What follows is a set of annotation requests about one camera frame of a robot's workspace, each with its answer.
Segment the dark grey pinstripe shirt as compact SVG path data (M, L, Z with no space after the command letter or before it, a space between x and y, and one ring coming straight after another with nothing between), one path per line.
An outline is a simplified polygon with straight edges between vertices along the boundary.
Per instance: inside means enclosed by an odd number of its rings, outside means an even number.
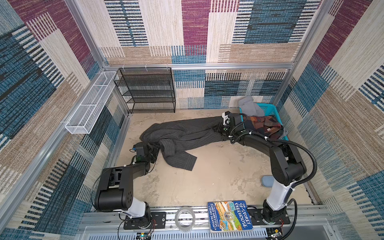
M222 123L223 118L219 116L153 124L141 134L140 140L160 146L168 165L192 171L197 157L187 151L227 141L228 137L218 133Z

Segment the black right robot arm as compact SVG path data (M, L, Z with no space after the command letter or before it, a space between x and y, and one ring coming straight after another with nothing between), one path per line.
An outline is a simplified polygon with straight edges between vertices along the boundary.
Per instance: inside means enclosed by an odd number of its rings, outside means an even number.
M307 168L298 147L288 141L272 137L265 133L265 125L260 128L253 125L245 114L222 114L223 122L218 133L232 144L251 147L270 157L273 186L270 195L263 203L261 216L266 224L273 224L286 215L289 197Z

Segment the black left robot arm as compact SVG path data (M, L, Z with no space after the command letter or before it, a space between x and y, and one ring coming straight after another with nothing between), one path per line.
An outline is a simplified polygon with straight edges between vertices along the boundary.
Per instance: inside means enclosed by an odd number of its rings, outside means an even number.
M129 165L102 171L92 203L98 212L117 212L129 219L149 222L152 217L148 203L134 197L134 179L151 172L151 165L157 161L160 146L139 142L132 150L136 155Z

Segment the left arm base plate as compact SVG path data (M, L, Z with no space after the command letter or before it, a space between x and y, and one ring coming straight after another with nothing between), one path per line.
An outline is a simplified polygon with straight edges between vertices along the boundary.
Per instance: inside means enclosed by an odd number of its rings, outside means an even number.
M166 225L166 212L154 212L149 214L145 214L141 218L132 218L126 217L123 229L124 230L149 230L153 226L155 229L164 229Z

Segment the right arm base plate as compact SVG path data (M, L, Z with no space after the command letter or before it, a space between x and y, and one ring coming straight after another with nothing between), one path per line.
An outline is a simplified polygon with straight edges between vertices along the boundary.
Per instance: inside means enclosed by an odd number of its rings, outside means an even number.
M287 208L278 211L272 211L269 208L258 209L255 206L250 206L247 211L251 217L253 226L264 225L289 225L291 219L287 213Z

